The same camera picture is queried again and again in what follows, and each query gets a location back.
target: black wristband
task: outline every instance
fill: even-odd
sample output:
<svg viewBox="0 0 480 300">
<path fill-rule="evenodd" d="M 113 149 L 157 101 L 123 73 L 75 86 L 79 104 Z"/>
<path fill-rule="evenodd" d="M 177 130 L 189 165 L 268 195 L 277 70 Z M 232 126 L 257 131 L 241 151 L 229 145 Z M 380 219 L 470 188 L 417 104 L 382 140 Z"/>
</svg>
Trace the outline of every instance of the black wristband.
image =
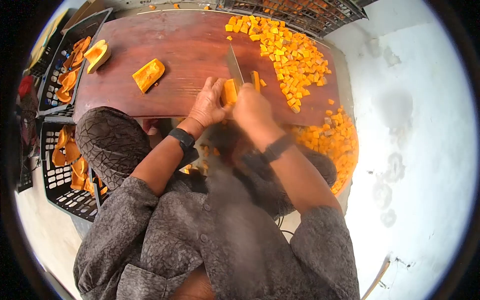
<svg viewBox="0 0 480 300">
<path fill-rule="evenodd" d="M 279 159 L 280 155 L 282 155 L 282 153 L 293 144 L 293 138 L 291 135 L 285 134 L 267 146 L 265 152 L 261 154 L 262 160 L 269 164 L 272 161 Z"/>
<path fill-rule="evenodd" d="M 195 139 L 188 134 L 185 130 L 180 128 L 174 128 L 168 135 L 173 136 L 180 142 L 180 147 L 183 150 L 183 154 L 187 154 L 195 145 Z"/>
</svg>

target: red cloth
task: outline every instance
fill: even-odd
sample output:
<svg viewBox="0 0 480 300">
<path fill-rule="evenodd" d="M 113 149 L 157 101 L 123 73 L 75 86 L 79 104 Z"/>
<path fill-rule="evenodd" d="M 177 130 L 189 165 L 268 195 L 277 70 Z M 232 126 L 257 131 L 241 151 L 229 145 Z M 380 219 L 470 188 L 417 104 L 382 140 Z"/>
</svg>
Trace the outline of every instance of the red cloth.
<svg viewBox="0 0 480 300">
<path fill-rule="evenodd" d="M 18 94 L 20 95 L 20 99 L 23 98 L 26 93 L 30 92 L 31 87 L 33 84 L 33 76 L 29 75 L 24 77 L 20 82 L 20 86 L 18 87 Z"/>
</svg>

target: wrist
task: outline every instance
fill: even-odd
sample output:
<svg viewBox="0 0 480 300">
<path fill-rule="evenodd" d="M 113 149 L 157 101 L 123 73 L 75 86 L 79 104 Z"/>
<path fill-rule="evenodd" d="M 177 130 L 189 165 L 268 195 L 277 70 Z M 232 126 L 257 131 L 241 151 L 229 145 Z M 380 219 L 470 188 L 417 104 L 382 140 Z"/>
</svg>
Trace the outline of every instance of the wrist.
<svg viewBox="0 0 480 300">
<path fill-rule="evenodd" d="M 268 145 L 285 135 L 275 122 L 258 125 L 255 129 L 247 130 L 247 134 L 260 152 L 264 152 Z"/>
<path fill-rule="evenodd" d="M 198 140 L 205 130 L 205 127 L 203 127 L 199 121 L 191 117 L 187 117 L 183 120 L 177 128 L 185 130 L 188 134 L 193 136 L 195 140 Z"/>
</svg>

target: cleaver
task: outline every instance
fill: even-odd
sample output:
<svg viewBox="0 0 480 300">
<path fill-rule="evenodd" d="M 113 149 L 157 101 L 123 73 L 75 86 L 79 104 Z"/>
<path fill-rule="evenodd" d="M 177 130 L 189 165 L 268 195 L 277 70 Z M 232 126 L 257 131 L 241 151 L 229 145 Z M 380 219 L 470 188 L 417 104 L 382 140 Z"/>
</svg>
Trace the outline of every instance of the cleaver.
<svg viewBox="0 0 480 300">
<path fill-rule="evenodd" d="M 232 44 L 228 48 L 227 52 L 227 66 L 228 70 L 230 71 L 230 76 L 233 78 L 233 82 L 235 84 L 235 89 L 237 90 L 237 94 L 240 91 L 241 86 L 245 83 L 243 77 L 241 75 L 239 63 L 237 61 L 237 57 L 233 52 Z"/>
</svg>

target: cardboard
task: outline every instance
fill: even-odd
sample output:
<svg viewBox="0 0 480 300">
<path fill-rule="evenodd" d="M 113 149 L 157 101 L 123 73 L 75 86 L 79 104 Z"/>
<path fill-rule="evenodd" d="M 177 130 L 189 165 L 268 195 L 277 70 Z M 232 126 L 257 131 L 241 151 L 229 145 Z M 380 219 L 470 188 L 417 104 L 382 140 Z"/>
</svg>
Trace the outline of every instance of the cardboard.
<svg viewBox="0 0 480 300">
<path fill-rule="evenodd" d="M 70 18 L 70 20 L 66 23 L 63 27 L 61 34 L 65 35 L 67 30 L 70 29 L 73 25 L 80 22 L 81 20 L 85 19 L 88 16 L 96 12 L 101 12 L 105 9 L 105 5 L 103 4 L 103 0 L 89 0 L 86 1 L 78 10 L 77 12 Z"/>
<path fill-rule="evenodd" d="M 49 25 L 45 26 L 40 37 L 37 39 L 32 51 L 30 52 L 31 61 L 30 61 L 30 64 L 28 65 L 28 69 L 31 69 L 33 66 L 35 66 L 37 61 L 42 57 L 43 52 L 45 51 L 45 48 L 47 47 L 48 42 L 50 41 L 50 38 L 55 32 L 57 32 L 57 27 L 61 26 L 61 23 L 62 24 L 65 23 L 63 18 L 64 17 L 68 18 L 68 14 L 69 14 L 69 10 L 65 10 L 55 20 L 50 22 Z"/>
</svg>

